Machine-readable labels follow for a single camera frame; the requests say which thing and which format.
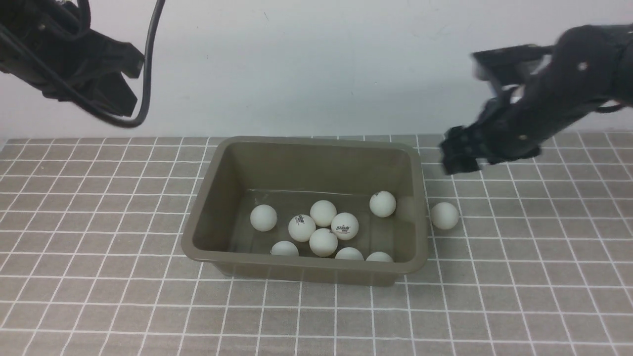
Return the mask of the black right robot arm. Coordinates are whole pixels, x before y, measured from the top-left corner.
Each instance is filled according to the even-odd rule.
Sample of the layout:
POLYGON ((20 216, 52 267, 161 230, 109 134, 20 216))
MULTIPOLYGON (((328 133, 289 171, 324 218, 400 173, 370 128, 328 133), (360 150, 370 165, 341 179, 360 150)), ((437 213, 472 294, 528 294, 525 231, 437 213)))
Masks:
POLYGON ((541 144, 591 113, 632 106, 631 25, 584 25, 554 45, 474 52, 474 76, 494 96, 469 126, 450 128, 439 148, 446 175, 541 154, 541 144))

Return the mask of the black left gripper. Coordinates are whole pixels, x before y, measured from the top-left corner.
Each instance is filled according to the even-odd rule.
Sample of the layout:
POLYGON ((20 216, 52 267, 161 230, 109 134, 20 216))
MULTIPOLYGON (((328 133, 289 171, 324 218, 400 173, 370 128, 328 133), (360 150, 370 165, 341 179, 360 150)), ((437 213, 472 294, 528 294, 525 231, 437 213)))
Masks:
POLYGON ((136 95, 126 78, 140 76, 144 55, 131 43, 91 28, 87 0, 3 0, 1 24, 40 61, 111 115, 131 117, 136 95))

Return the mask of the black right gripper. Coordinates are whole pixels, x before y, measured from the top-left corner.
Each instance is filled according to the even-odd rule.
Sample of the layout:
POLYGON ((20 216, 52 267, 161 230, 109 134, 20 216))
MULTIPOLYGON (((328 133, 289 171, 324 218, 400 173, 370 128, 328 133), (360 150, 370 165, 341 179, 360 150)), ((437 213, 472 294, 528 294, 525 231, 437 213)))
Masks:
POLYGON ((481 170, 481 160, 496 165, 534 158, 542 153, 540 145, 533 145, 515 134, 503 133, 497 128, 499 121, 498 113, 481 113, 470 126, 448 129, 439 144, 443 172, 448 176, 477 172, 481 170), (511 137, 526 143, 527 151, 511 153, 511 144, 502 142, 511 137))

